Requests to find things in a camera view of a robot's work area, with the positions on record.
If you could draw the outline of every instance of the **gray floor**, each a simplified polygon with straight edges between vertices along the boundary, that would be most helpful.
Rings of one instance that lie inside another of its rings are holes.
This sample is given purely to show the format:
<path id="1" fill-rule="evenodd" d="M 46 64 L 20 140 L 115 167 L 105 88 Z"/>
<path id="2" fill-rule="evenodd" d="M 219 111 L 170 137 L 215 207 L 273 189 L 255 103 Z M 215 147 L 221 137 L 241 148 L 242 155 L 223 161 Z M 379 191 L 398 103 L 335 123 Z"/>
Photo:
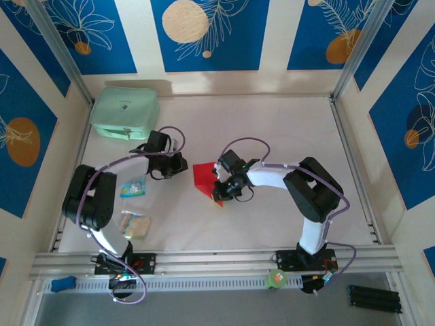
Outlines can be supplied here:
<path id="1" fill-rule="evenodd" d="M 106 293 L 55 293 L 44 295 L 36 325 L 401 325 L 397 314 L 349 307 L 348 284 L 389 289 L 384 274 L 345 274 L 318 297 L 300 290 L 166 292 L 125 306 Z"/>

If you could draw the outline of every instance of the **orange circle pattern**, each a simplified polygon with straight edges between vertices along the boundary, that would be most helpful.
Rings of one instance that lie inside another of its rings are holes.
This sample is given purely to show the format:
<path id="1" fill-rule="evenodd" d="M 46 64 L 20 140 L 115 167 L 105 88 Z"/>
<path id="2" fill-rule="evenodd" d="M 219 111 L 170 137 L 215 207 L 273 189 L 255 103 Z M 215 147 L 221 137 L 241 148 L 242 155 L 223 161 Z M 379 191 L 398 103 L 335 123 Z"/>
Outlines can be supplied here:
<path id="1" fill-rule="evenodd" d="M 30 167 L 34 165 L 38 159 L 39 149 L 41 147 L 41 139 L 39 138 L 39 131 L 32 120 L 26 117 L 16 117 L 8 126 L 17 132 L 26 134 L 32 132 L 27 138 L 31 143 L 13 139 L 6 143 L 7 152 L 10 158 L 20 166 Z"/>
<path id="2" fill-rule="evenodd" d="M 90 46 L 82 41 L 77 42 L 74 48 L 75 51 L 79 52 L 82 56 L 87 56 L 91 52 Z"/>
<path id="3" fill-rule="evenodd" d="M 326 50 L 326 60 L 334 65 L 341 65 L 347 62 L 353 47 L 360 37 L 361 31 L 359 29 L 347 32 L 344 35 L 336 37 L 328 46 Z"/>
<path id="4" fill-rule="evenodd" d="M 418 144 L 419 133 L 414 129 L 408 130 L 405 134 L 405 145 L 410 149 L 414 149 L 417 147 Z"/>

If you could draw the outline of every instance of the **aluminum rail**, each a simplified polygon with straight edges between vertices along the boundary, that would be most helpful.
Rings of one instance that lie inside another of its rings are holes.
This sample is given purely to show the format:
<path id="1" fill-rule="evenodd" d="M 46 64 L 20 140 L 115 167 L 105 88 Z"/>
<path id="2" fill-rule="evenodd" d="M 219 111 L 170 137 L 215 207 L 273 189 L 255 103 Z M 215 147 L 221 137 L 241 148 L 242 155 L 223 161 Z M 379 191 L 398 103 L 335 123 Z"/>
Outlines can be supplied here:
<path id="1" fill-rule="evenodd" d="M 338 265 L 343 267 L 353 251 L 345 247 L 330 247 L 335 250 Z M 346 272 L 401 272 L 402 266 L 392 245 L 356 246 L 355 261 Z M 276 250 L 248 251 L 178 251 L 155 252 L 155 275 L 145 277 L 204 277 L 204 276 L 257 276 L 265 275 L 276 268 L 272 256 Z M 78 278 L 107 278 L 95 276 L 90 258 L 94 253 L 38 253 L 29 278 L 53 279 L 66 276 Z M 289 272 L 288 274 L 312 274 L 313 272 Z"/>

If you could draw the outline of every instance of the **orange sticker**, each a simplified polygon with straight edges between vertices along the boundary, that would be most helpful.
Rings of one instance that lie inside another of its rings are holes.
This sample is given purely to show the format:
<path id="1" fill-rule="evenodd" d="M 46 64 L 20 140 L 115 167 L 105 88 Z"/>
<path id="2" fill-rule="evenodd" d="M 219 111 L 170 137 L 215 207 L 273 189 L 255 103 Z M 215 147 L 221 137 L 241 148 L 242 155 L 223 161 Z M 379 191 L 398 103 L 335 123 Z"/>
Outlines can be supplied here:
<path id="1" fill-rule="evenodd" d="M 284 276 L 282 276 L 281 273 L 278 273 L 273 278 L 275 279 L 276 282 L 279 282 L 283 280 Z"/>

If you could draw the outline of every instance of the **small green container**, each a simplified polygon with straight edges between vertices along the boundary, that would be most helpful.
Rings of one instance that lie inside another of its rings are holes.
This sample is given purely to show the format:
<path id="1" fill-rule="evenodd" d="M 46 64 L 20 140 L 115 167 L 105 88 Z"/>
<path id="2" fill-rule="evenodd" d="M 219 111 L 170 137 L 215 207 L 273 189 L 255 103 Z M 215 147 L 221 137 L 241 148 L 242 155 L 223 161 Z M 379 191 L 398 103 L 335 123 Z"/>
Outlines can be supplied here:
<path id="1" fill-rule="evenodd" d="M 271 270 L 265 280 L 268 289 L 280 289 L 287 284 L 287 274 L 282 270 Z"/>
<path id="2" fill-rule="evenodd" d="M 106 87 L 94 104 L 90 123 L 101 136 L 144 140 L 155 129 L 159 112 L 154 90 Z"/>

